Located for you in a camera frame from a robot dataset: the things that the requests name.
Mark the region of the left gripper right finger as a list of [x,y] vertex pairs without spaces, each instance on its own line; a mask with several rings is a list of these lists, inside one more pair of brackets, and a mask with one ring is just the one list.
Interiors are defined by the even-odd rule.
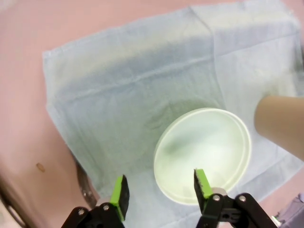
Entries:
[[219,223],[229,223],[234,228],[268,228],[270,217],[249,193],[234,199],[214,193],[203,169],[194,170],[194,189],[201,217],[198,228],[217,228]]

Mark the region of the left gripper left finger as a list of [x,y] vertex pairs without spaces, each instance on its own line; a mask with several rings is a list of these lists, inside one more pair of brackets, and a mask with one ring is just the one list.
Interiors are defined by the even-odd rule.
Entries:
[[74,208],[63,224],[63,228],[124,228],[129,207],[130,192],[125,175],[118,177],[109,202],[88,210]]

